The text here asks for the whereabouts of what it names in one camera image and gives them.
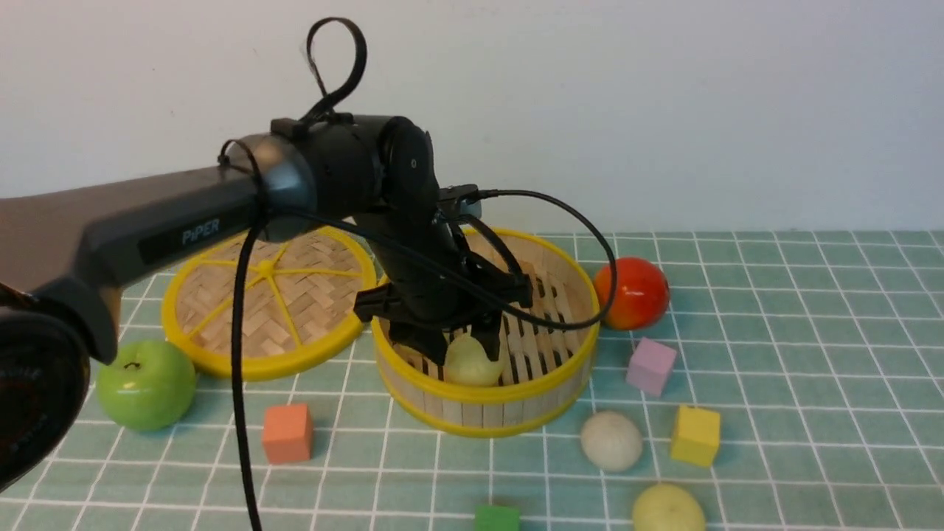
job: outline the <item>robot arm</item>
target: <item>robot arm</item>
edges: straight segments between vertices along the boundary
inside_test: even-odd
[[[441,189],[429,135],[402,117],[334,115],[313,128],[275,120],[206,168],[0,200],[0,489],[59,443],[84,402],[89,359],[117,351],[121,293],[132,283],[247,230],[262,213],[302,212],[377,233],[463,275],[508,303],[531,284],[471,252],[455,221],[478,214],[474,185]],[[246,171],[258,166],[261,181]],[[319,227],[273,217],[261,239]],[[497,359],[500,308],[371,243],[389,278],[361,292],[363,321],[388,319],[392,340],[442,364],[443,332],[471,327]]]

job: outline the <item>bamboo steamer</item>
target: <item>bamboo steamer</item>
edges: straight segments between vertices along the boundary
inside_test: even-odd
[[[563,322],[593,317],[599,302],[580,265],[547,240],[517,231],[495,230],[531,276],[532,315]],[[469,246],[504,268],[478,233]],[[596,358],[599,325],[579,331],[549,331],[505,314],[501,353],[510,363],[493,387],[454,385],[412,349],[390,341],[389,323],[374,319],[377,366],[391,396],[427,425],[464,437],[508,437],[540,428],[582,394]]]
[[[228,378],[236,262],[244,235],[194,257],[161,307],[167,339],[201,371]],[[284,244],[256,242],[246,279],[243,378],[272,380],[319,365],[362,333],[358,291],[377,285],[364,248],[325,227]]]

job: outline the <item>foam block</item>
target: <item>foam block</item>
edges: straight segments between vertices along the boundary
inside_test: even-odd
[[[475,510],[475,531],[519,531],[521,511],[500,505],[479,505]]]
[[[645,393],[661,397],[675,367],[676,357],[673,349],[643,337],[630,356],[626,382]]]
[[[307,404],[275,405],[265,410],[262,448],[269,463],[308,461],[313,437],[314,422]]]
[[[720,413],[701,407],[679,406],[668,448],[672,459],[710,467],[720,445]]]

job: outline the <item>red tomato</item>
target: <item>red tomato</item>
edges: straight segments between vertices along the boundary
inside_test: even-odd
[[[594,279],[600,307],[610,296],[610,265],[604,265]],[[655,324],[668,309],[666,275],[642,258],[616,259],[616,297],[603,324],[616,330],[638,330]]]

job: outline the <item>green cube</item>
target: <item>green cube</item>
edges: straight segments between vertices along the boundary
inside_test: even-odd
[[[514,507],[479,505],[475,510],[475,531],[519,531],[521,511]]]

